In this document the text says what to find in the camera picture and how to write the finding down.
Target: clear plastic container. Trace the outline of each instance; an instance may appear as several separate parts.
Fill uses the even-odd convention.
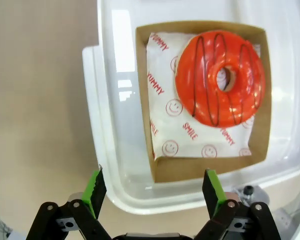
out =
[[[154,183],[147,157],[135,54],[138,26],[183,20],[239,22],[266,30],[272,115],[266,160],[221,174],[227,191],[300,174],[300,0],[98,0],[99,45],[86,47],[84,78],[107,196],[134,214],[203,206],[202,179]]]

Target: bolt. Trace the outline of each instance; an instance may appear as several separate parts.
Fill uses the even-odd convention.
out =
[[[236,204],[233,201],[228,202],[228,206],[230,208],[234,208],[236,206]]]
[[[257,205],[255,205],[255,209],[257,209],[257,210],[261,210],[262,209],[262,207],[261,207],[261,205],[260,204],[257,204]]]

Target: orange glazed donut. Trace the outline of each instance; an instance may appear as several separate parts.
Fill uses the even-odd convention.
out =
[[[232,88],[219,89],[226,68]],[[256,113],[265,95],[265,73],[253,46],[222,30],[192,38],[177,63],[175,86],[185,109],[200,123],[218,128],[238,125]]]

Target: beige table surface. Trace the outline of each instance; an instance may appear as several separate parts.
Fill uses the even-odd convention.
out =
[[[82,49],[97,42],[95,0],[0,0],[0,217],[20,232],[41,203],[82,191],[97,167],[82,67]],[[268,188],[270,207],[299,191],[300,177]],[[99,219],[112,237],[191,236],[208,214],[132,215],[106,198]]]

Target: cardboard box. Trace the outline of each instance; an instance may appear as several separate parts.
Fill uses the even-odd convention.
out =
[[[250,41],[252,44],[260,44],[266,84],[264,99],[255,115],[248,143],[252,155],[223,158],[160,157],[155,161],[151,138],[147,79],[146,46],[149,36],[153,32],[200,34],[212,30],[230,31]],[[135,37],[145,140],[152,176],[156,183],[203,178],[205,169],[207,168],[214,169],[218,174],[221,174],[245,168],[265,160],[268,151],[271,124],[271,72],[267,36],[264,29],[221,21],[179,21],[137,27]]]

